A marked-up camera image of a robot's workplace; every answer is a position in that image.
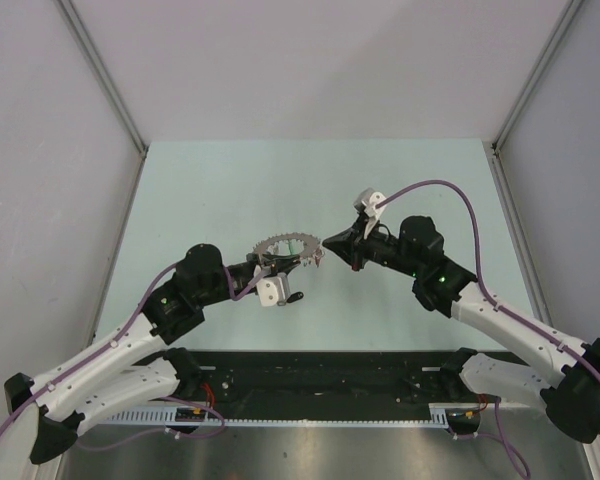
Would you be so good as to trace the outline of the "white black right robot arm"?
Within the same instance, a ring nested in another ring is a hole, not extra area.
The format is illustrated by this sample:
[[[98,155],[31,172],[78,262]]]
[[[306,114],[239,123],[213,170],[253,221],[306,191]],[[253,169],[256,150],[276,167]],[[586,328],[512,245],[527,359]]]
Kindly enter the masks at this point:
[[[476,274],[446,256],[431,218],[406,218],[397,236],[368,222],[359,216],[324,247],[355,271],[373,262],[412,277],[412,292],[426,310],[484,333],[520,360],[513,364],[460,350],[441,376],[449,399],[464,401],[474,392],[503,397],[544,411],[580,443],[600,437],[600,338],[587,343],[488,296]]]

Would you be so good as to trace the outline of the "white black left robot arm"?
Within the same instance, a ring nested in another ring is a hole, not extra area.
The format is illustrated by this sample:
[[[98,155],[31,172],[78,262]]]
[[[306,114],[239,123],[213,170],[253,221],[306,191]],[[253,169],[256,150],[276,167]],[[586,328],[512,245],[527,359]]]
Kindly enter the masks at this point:
[[[248,295],[263,307],[292,303],[301,296],[291,293],[289,274],[320,255],[318,242],[296,234],[267,238],[230,266],[214,245],[191,247],[109,335],[45,373],[5,382],[10,415],[0,430],[0,468],[47,463],[101,420],[145,401],[194,397],[200,369],[173,344],[204,322],[204,308]]]

